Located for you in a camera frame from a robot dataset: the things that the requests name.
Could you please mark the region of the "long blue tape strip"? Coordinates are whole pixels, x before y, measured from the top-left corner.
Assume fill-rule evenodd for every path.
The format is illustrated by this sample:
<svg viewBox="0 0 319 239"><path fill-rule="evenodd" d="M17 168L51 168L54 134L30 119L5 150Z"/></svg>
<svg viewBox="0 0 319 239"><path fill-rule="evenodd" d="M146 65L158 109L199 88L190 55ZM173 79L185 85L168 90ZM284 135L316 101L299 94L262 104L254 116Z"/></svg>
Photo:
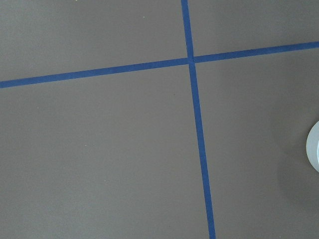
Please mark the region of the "long blue tape strip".
<svg viewBox="0 0 319 239"><path fill-rule="evenodd" d="M200 106L200 98L199 98L198 83L197 83L196 65L194 60L188 1L182 0L181 8L182 8L182 17L183 17L183 26L184 26L190 84L191 84L195 127L196 127L196 134L197 134L197 144L198 144L200 167L201 167L201 177L202 177L206 217L207 217L207 224L208 224L208 233L209 233L210 239L215 239L216 232L215 232L214 217L213 217L213 205L212 205L212 199L211 199L210 180L209 180L209 173L208 173L208 167L207 167L207 158L206 158L205 141L204 141L204 133L203 133L203 125L202 125L202 117L201 117L201 106Z"/></svg>

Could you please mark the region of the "white plate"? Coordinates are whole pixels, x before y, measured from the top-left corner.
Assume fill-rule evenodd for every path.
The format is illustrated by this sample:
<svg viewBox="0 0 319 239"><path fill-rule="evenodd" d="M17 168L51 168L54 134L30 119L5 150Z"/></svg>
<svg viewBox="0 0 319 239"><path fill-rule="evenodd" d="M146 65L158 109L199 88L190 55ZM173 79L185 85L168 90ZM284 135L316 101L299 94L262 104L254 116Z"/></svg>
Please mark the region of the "white plate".
<svg viewBox="0 0 319 239"><path fill-rule="evenodd" d="M319 172L319 122L314 124L307 136L306 153L312 167Z"/></svg>

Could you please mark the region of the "crossing blue tape strip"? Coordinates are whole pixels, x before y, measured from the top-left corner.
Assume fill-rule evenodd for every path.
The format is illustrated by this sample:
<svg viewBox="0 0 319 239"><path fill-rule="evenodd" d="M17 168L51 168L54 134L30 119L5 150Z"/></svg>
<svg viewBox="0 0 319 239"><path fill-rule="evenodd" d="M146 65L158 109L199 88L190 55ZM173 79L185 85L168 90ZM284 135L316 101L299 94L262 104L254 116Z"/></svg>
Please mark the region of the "crossing blue tape strip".
<svg viewBox="0 0 319 239"><path fill-rule="evenodd" d="M242 58L242 57L251 57L251 56L258 56L258 55L268 55L268 54L283 53L283 52L290 52L290 51L315 49L318 47L319 47L319 43L317 41L307 42L307 43L298 43L298 44L291 44L291 45L282 45L282 46L194 56L193 62L204 63L204 62L212 62L212 61L221 61L221 60L228 60L228 59L235 59L235 58ZM15 80L7 80L7 81L1 81L0 87L4 89L4 88L24 86L24 85L41 84L41 83L47 83L47 82L57 82L57 81L81 79L81 78L87 78L87 77L96 77L96 76L112 75L112 74L118 74L118 73L142 71L142 70L148 70L148 69L181 66L181 65L187 65L188 63L189 63L189 60L187 58L170 59L170 60L163 60L163 61L155 61L155 62L131 64L131 65L124 65L124 66L84 70L84 71L77 71L77 72L53 74L53 75L46 75L46 76L22 78L22 79L15 79Z"/></svg>

